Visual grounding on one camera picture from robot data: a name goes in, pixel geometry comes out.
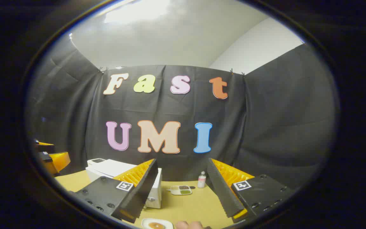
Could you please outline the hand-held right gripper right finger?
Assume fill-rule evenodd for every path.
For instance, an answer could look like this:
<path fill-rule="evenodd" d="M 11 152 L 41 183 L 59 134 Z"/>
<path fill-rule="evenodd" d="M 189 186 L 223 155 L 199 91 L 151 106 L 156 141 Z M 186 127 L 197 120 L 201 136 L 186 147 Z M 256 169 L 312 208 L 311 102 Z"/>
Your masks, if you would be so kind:
<path fill-rule="evenodd" d="M 207 177 L 225 214 L 234 223 L 256 220 L 295 193 L 268 175 L 253 176 L 213 158 L 207 162 Z"/>

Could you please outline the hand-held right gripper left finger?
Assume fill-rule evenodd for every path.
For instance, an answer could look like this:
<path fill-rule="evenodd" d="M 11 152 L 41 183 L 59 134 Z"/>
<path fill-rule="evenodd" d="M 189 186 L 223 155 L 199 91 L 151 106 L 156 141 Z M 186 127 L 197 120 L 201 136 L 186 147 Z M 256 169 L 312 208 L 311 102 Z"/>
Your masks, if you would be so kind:
<path fill-rule="evenodd" d="M 115 178 L 101 176 L 71 195 L 98 212 L 134 223 L 158 175 L 155 158 L 131 168 Z"/>

